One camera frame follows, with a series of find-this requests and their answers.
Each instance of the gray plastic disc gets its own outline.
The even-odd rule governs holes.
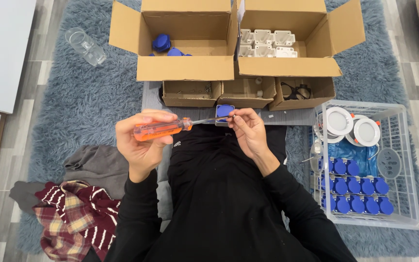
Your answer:
[[[384,148],[376,159],[379,173],[387,179],[394,179],[402,171],[400,156],[392,148]]]

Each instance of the orange screwdriver handle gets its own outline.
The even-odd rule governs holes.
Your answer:
[[[137,125],[134,128],[134,137],[138,141],[146,141],[167,135],[177,134],[180,131],[189,131],[192,129],[192,120],[183,118],[172,122],[157,122],[143,125]]]

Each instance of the screwdriver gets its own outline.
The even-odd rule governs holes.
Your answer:
[[[134,137],[138,141],[146,141],[167,135],[177,134],[180,131],[190,131],[195,124],[212,120],[220,120],[228,117],[229,116],[220,116],[198,121],[192,121],[189,117],[184,117],[182,120],[174,120],[169,123],[157,122],[142,125],[138,124],[134,128]]]

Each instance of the black long-sleeve shirt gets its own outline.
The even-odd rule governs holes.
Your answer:
[[[189,165],[192,178],[179,188],[162,234],[156,171],[140,183],[127,180],[105,262],[356,261],[285,165],[264,178],[229,155]],[[280,210],[290,219],[290,233]]]

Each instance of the plastic bag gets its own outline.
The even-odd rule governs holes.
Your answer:
[[[365,176],[378,176],[378,166],[376,165],[376,156],[371,159],[378,150],[377,146],[355,146],[350,144],[347,140],[342,140],[338,143],[328,144],[328,156],[333,158],[346,158],[357,161],[360,168],[358,175]]]

